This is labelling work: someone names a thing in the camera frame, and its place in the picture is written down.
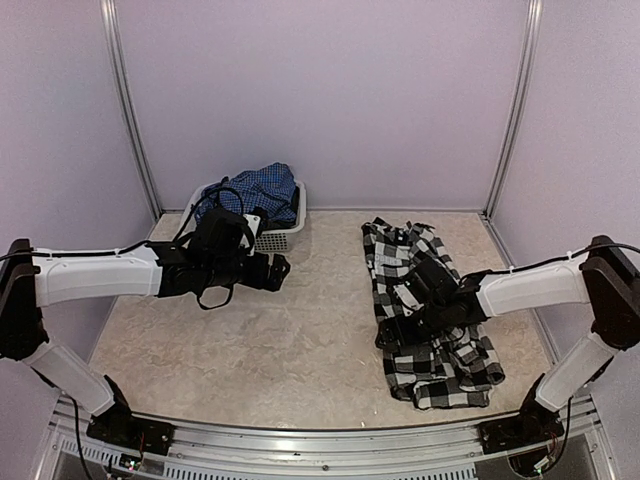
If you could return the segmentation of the white plastic basket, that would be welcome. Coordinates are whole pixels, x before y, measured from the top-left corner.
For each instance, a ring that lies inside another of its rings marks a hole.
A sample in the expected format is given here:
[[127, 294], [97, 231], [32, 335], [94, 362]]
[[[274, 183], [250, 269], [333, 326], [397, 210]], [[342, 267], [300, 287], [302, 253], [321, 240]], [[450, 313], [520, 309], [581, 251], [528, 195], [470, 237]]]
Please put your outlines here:
[[[292, 228], [265, 230], [256, 241], [256, 250], [264, 253], [284, 253], [289, 252], [296, 243], [298, 234], [303, 230], [307, 218], [307, 193], [306, 186], [302, 181], [296, 180], [296, 193], [298, 194], [298, 209], [296, 223]], [[196, 202], [201, 198], [202, 192], [207, 185], [201, 185], [191, 195], [185, 207], [180, 226], [185, 226], [183, 233], [191, 232], [196, 227], [194, 218], [187, 219]]]

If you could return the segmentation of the black white plaid shirt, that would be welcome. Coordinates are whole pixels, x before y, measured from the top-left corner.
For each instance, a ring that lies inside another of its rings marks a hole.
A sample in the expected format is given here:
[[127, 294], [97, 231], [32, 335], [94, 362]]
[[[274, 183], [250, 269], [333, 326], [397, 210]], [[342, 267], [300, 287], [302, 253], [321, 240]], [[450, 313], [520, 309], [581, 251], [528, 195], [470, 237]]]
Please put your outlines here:
[[481, 323], [484, 319], [435, 229], [393, 226], [381, 218], [361, 227], [378, 323], [404, 316], [393, 293], [405, 284], [424, 303], [434, 337], [398, 350], [381, 350], [391, 396], [419, 410], [486, 408], [505, 373]]

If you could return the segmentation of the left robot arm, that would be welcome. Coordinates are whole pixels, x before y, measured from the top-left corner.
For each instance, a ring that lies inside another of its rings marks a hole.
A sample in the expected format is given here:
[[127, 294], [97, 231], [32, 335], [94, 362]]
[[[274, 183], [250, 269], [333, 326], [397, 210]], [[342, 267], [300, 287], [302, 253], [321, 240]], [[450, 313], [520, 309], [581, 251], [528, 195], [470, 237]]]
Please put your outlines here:
[[290, 264], [281, 254], [258, 252], [262, 224], [261, 212], [216, 207], [200, 221], [186, 215], [171, 241], [109, 251], [36, 249], [27, 239], [14, 241], [1, 258], [2, 357], [30, 366], [66, 392], [118, 444], [133, 443], [140, 424], [123, 393], [49, 337], [43, 308], [116, 296], [202, 297], [210, 288], [232, 292], [236, 285], [277, 292]]

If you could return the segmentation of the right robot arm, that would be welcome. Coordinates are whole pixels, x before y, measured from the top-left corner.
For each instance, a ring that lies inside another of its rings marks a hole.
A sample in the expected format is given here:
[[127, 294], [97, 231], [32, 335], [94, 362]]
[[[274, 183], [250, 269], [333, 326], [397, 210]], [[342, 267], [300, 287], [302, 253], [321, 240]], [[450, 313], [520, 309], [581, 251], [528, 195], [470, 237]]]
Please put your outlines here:
[[385, 351], [432, 340], [463, 327], [520, 310], [579, 303], [590, 305], [593, 323], [570, 351], [534, 385], [513, 419], [511, 433], [535, 442], [557, 413], [584, 385], [598, 378], [620, 351], [639, 342], [639, 271], [626, 244], [596, 236], [582, 250], [508, 270], [473, 272], [454, 278], [428, 257], [394, 288], [407, 313], [386, 320], [376, 344]]

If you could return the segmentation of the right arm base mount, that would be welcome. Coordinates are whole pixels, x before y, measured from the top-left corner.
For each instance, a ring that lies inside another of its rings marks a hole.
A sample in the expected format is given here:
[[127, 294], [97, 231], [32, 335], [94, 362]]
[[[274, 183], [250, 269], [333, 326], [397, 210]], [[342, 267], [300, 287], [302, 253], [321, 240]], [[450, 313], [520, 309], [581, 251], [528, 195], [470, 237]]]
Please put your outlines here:
[[481, 422], [477, 430], [484, 454], [518, 449], [565, 434], [559, 413], [536, 401], [535, 388], [527, 393], [515, 415]]

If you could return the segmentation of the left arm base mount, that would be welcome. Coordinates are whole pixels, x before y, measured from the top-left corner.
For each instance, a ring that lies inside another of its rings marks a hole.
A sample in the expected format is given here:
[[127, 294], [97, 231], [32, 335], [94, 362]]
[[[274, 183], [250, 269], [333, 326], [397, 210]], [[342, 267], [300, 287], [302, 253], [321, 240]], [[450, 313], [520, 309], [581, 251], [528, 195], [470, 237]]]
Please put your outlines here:
[[86, 435], [140, 454], [167, 456], [176, 427], [134, 415], [118, 385], [109, 376], [105, 380], [112, 390], [114, 404], [105, 413], [91, 416]]

